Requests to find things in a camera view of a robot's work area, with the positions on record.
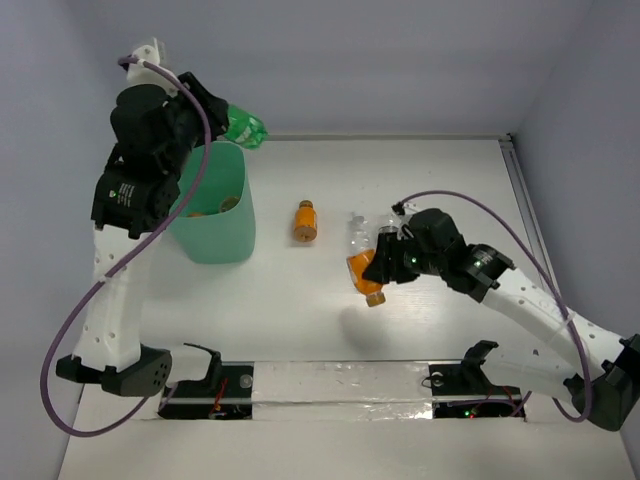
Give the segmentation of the clear bottle black cap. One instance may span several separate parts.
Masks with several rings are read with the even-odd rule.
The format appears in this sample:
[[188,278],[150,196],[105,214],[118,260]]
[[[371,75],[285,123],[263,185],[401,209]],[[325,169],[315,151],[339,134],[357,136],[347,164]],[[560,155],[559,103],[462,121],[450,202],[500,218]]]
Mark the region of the clear bottle black cap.
[[402,221],[393,213],[385,214],[379,217],[377,232],[379,234],[398,235]]

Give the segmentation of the small orange juice bottle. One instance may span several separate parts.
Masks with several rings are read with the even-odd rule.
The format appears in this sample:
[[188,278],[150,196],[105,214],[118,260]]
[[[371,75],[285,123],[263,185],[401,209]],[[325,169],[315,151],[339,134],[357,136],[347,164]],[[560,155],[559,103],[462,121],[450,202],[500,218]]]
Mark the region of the small orange juice bottle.
[[351,281],[355,289],[364,296],[369,307],[382,305],[386,301],[382,285],[364,278],[364,272],[373,260],[374,255],[375,251],[369,248],[355,255],[350,255],[346,259]]

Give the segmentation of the clear crushed water bottle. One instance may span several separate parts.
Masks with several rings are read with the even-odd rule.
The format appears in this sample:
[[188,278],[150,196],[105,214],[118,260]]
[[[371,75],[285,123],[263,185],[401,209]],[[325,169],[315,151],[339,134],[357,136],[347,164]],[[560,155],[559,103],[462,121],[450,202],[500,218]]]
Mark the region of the clear crushed water bottle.
[[348,222],[348,256],[375,249],[371,225],[363,215],[353,214]]

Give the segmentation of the green plastic soda bottle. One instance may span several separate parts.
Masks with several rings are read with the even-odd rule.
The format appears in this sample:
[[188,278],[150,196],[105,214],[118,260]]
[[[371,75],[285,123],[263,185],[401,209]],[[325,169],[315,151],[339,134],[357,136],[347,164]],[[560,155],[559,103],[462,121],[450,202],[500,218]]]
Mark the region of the green plastic soda bottle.
[[228,128],[224,138],[247,150],[258,149],[267,139],[265,124],[255,115],[230,104],[227,111]]

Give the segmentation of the orange blue label drink bottle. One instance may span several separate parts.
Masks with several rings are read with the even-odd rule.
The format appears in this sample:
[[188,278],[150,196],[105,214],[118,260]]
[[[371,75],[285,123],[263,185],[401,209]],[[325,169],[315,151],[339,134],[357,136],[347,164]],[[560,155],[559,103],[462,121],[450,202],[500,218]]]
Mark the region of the orange blue label drink bottle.
[[239,201],[240,201],[240,198],[237,196],[230,196],[225,198],[219,206],[219,212],[224,213],[232,210],[233,208],[236,207]]

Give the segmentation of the orange juice bottle gold cap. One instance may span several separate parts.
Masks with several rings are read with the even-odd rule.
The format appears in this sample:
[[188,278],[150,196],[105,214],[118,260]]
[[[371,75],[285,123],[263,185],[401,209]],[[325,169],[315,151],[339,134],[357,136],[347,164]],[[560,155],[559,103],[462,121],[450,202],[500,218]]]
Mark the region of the orange juice bottle gold cap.
[[294,239],[301,243],[312,242],[317,237],[317,215],[310,200],[302,200],[294,216]]

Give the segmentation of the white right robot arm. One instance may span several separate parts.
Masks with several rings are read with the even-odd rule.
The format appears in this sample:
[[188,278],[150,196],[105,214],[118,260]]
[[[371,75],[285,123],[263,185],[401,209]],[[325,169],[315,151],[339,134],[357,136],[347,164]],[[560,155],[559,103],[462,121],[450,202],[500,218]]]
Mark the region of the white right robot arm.
[[509,385],[571,404],[595,426],[616,432],[639,400],[639,338],[623,338],[561,310],[513,261],[486,244],[468,244],[439,209],[380,229],[363,271],[378,284],[437,276],[453,291],[504,315],[540,340],[542,351],[519,353],[495,341],[469,348],[460,379],[470,391]]

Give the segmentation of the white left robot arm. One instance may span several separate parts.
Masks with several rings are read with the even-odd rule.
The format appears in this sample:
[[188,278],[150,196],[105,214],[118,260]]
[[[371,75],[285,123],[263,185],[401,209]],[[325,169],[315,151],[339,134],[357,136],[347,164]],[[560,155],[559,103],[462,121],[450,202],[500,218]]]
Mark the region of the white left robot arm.
[[91,211],[98,286],[73,352],[55,367],[62,379],[120,397],[152,397],[168,380],[171,353],[140,340],[153,242],[186,196],[179,180],[192,151],[229,126],[225,100],[190,72],[177,79],[183,89],[175,94],[139,84],[116,99],[110,115],[116,143]]

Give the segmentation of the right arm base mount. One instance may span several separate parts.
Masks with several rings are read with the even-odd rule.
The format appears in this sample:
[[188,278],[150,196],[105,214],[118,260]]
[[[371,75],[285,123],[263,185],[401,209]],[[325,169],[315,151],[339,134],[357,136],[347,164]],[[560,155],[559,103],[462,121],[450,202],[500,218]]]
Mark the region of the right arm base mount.
[[435,419],[526,419],[524,395],[511,385],[492,384],[481,367],[498,344],[481,340],[461,360],[430,364],[420,385],[432,394]]

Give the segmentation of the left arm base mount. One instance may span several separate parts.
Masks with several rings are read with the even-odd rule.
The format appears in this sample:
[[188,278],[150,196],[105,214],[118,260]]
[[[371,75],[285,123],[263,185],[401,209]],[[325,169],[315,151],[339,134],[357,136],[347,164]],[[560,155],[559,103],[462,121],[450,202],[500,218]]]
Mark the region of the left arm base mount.
[[210,355],[202,379],[180,380],[165,388],[158,406],[164,420],[250,420],[253,417],[253,362],[224,362],[219,351],[193,343],[185,346]]

